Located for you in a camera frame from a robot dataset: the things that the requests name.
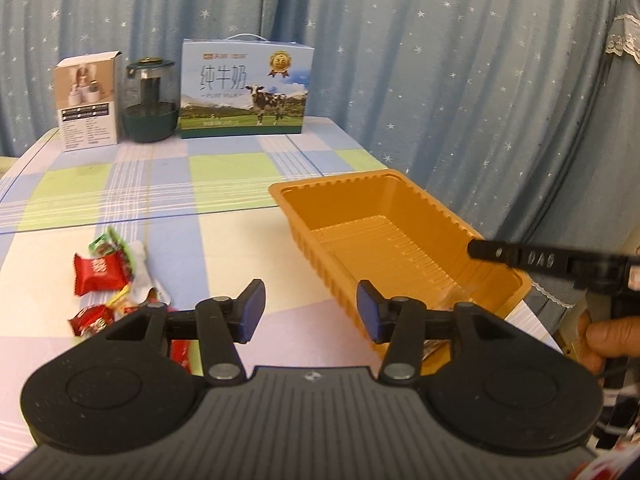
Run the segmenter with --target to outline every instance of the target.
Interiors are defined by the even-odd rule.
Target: box handle
[[[225,38],[225,41],[232,40],[233,38],[238,38],[239,36],[253,36],[254,38],[258,38],[259,40],[269,41],[267,40],[267,38],[263,38],[262,36],[258,36],[257,34],[251,34],[250,32],[241,32],[240,34],[234,34],[232,36],[229,36],[228,38]]]

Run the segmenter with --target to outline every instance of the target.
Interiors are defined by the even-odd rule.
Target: black handheld tool
[[[595,253],[556,247],[472,240],[469,256],[507,264],[574,282],[574,288],[611,298],[611,319],[640,316],[640,256]],[[621,436],[633,431],[640,397],[636,374],[628,359],[607,359],[604,369],[605,405],[594,435],[597,447],[612,449]]]

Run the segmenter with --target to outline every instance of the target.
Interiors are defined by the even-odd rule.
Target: round pad
[[[484,342],[430,377],[444,426],[493,452],[537,456],[586,442],[602,406],[587,370],[549,348]]]
[[[89,339],[34,372],[20,406],[39,444],[112,454],[167,436],[195,399],[193,378],[151,345]]]

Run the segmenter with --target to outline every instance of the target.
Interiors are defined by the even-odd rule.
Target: gold badge
[[[268,73],[271,77],[276,77],[276,74],[282,74],[282,78],[286,78],[289,75],[287,69],[291,66],[291,56],[284,50],[277,50],[269,58],[269,66],[271,71]]]

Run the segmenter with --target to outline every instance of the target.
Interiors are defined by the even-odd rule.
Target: lace trim
[[[573,308],[575,305],[572,304],[568,304],[565,303],[564,301],[558,300],[558,298],[552,296],[551,294],[549,294],[544,288],[542,288],[540,285],[538,285],[536,282],[534,282],[533,280],[531,280],[531,285],[533,285],[533,287],[543,296],[545,296],[548,300],[553,301],[555,304],[560,305],[561,307],[569,310],[570,308]]]
[[[640,20],[631,14],[620,14],[613,22],[612,31],[607,37],[605,53],[622,56],[626,52],[640,64]]]

